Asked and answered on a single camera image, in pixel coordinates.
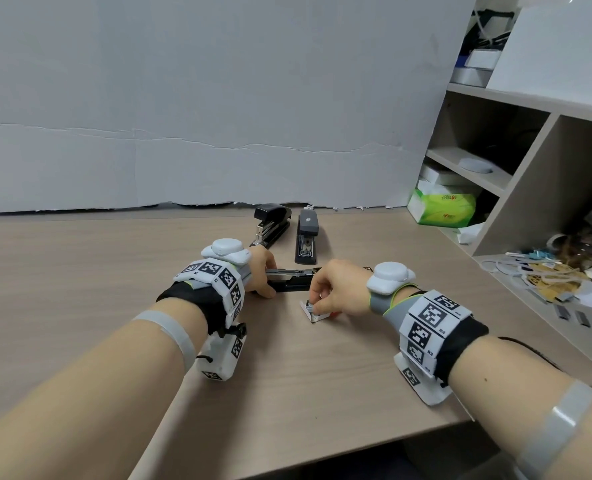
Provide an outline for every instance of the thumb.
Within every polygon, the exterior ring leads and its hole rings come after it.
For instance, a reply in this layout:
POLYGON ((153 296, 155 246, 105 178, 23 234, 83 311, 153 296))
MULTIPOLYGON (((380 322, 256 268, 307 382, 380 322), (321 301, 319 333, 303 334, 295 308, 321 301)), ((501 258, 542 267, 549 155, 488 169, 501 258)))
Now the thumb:
POLYGON ((273 298, 276 296, 276 290, 269 286, 267 283, 261 285, 256 291, 260 296, 264 298, 273 298))
POLYGON ((311 310, 315 315, 322 315, 323 313, 339 312, 334 305, 334 293, 332 292, 328 297, 317 301, 311 310))

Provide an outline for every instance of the person's left hand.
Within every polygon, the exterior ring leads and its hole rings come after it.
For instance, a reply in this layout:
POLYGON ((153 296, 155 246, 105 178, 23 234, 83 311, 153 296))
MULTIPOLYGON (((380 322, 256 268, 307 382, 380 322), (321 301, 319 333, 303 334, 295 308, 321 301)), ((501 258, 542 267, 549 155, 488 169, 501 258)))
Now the person's left hand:
POLYGON ((252 271, 252 279, 245 285, 245 291, 256 291, 260 296, 273 298, 276 290, 267 284, 266 269, 276 269, 274 255, 262 246, 252 246, 249 252, 252 253, 248 265, 252 271))

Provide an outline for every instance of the human arm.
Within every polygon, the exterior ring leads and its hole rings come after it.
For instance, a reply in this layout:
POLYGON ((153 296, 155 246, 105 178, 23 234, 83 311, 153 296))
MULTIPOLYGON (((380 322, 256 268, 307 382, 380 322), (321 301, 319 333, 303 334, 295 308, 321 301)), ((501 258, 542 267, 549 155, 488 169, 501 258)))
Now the human arm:
MULTIPOLYGON (((312 280, 309 300, 314 313, 369 313, 366 284, 371 275, 348 261, 333 260, 312 280)), ((394 304, 417 291, 412 286, 401 289, 394 304)), ((529 350, 490 336, 471 343, 449 375, 449 384, 463 405, 513 457, 540 431, 573 381, 529 350)), ((577 479, 582 472, 591 473, 592 478, 592 406, 545 478, 577 479)))
MULTIPOLYGON (((272 254, 250 249, 246 291, 268 298, 272 254)), ((196 351, 207 338, 200 308, 165 298, 150 310, 171 316, 196 351)), ((185 375, 178 345, 148 321, 131 321, 32 391, 0 419, 0 479, 127 478, 185 375)))

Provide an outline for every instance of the person's right hand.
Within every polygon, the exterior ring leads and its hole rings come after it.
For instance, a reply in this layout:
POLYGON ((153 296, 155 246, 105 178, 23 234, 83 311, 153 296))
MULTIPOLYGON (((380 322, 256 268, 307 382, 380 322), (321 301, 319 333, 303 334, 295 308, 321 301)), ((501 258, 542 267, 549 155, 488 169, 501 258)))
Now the person's right hand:
POLYGON ((309 302, 316 315, 344 312, 363 315, 370 311, 367 281, 371 271, 347 260, 332 259, 314 274, 309 287, 309 302))

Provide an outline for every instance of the wooden tabletop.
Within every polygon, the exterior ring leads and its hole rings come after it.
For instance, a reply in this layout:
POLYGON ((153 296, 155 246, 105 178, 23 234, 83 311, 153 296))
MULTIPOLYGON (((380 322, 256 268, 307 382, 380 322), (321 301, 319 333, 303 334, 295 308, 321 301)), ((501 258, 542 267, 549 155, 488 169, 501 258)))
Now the wooden tabletop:
MULTIPOLYGON (((249 212, 148 215, 0 217, 0 415, 149 306, 205 245, 251 242, 256 224, 249 212)), ((401 261, 492 333, 524 340, 592 385, 592 362, 438 229, 405 210, 320 212, 319 221, 320 264, 401 261)), ((298 267, 294 247, 292 225, 272 247, 280 267, 298 267)), ((298 304, 305 298, 246 298, 249 336, 234 377, 216 383, 190 371, 132 479, 237 479, 468 419, 454 397, 436 408, 420 402, 394 366, 398 338, 382 319, 312 324, 298 304)))

